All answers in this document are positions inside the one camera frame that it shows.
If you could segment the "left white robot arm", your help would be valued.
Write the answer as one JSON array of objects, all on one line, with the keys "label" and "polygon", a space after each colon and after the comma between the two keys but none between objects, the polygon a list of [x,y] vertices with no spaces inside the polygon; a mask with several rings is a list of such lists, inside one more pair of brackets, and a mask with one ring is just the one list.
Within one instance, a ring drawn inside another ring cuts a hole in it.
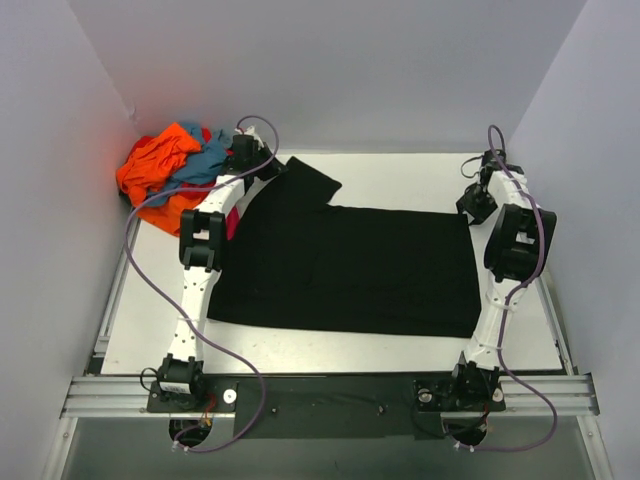
[{"label": "left white robot arm", "polygon": [[284,171],[284,165],[276,161],[253,128],[238,128],[215,188],[197,207],[181,214],[181,310],[168,353],[158,369],[154,396],[170,399],[184,412],[199,409],[207,396],[203,342],[196,333],[206,323],[208,300],[223,268],[231,220],[240,215],[235,208],[256,180],[266,182]]}]

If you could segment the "black t shirt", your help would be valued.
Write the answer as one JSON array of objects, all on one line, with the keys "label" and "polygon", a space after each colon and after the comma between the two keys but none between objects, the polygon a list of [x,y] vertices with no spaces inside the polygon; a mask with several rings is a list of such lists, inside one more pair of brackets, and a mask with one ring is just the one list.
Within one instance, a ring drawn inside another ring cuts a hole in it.
[{"label": "black t shirt", "polygon": [[481,297],[466,218],[335,206],[339,187],[291,159],[242,216],[208,317],[278,329],[471,336]]}]

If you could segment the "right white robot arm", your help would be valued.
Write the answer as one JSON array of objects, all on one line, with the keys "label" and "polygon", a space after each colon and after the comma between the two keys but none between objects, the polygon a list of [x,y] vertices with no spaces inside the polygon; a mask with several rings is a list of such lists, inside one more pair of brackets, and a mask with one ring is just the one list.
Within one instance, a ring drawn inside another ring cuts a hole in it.
[{"label": "right white robot arm", "polygon": [[471,226],[489,219],[495,223],[484,249],[488,287],[481,313],[446,385],[447,399],[458,409],[501,400],[497,390],[506,328],[544,269],[557,225],[557,215],[533,200],[523,169],[507,163],[504,151],[486,151],[478,160],[477,179],[456,208]]}]

